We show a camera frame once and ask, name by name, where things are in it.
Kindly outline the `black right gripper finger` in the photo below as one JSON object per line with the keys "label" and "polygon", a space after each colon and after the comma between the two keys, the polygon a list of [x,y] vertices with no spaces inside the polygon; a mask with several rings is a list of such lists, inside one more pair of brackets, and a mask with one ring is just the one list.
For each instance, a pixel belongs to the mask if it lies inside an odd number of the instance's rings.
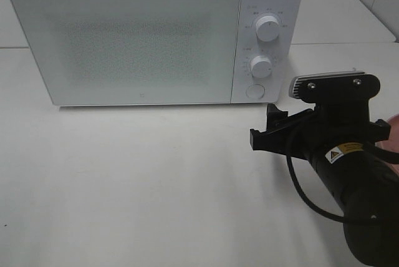
{"label": "black right gripper finger", "polygon": [[292,131],[305,119],[309,118],[314,111],[306,109],[294,115],[289,115],[280,126],[274,130],[250,130],[250,145],[254,151],[265,151],[286,155],[286,143]]}
{"label": "black right gripper finger", "polygon": [[266,110],[266,130],[278,128],[288,117],[288,111],[281,111],[275,104],[268,104]]}

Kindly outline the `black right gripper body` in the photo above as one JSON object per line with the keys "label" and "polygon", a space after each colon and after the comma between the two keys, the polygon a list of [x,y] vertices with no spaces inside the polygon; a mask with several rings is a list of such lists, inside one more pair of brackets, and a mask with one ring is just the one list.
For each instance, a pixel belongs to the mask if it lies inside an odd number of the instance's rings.
{"label": "black right gripper body", "polygon": [[390,163],[391,151],[375,143],[389,137],[391,126],[384,120],[370,121],[368,101],[317,104],[288,138],[288,155],[300,151],[307,160],[320,155],[335,163],[355,152],[367,152]]}

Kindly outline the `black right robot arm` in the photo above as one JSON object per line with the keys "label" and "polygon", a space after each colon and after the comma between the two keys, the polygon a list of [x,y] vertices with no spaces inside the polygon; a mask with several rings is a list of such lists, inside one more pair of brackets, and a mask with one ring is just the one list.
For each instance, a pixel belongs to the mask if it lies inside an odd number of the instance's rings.
{"label": "black right robot arm", "polygon": [[[314,212],[343,226],[347,246],[368,266],[398,265],[398,155],[380,149],[390,126],[371,122],[368,103],[317,102],[294,115],[267,107],[266,130],[250,131],[254,150],[285,156],[296,192]],[[316,205],[302,189],[293,159],[309,162],[340,207],[336,215]]]}

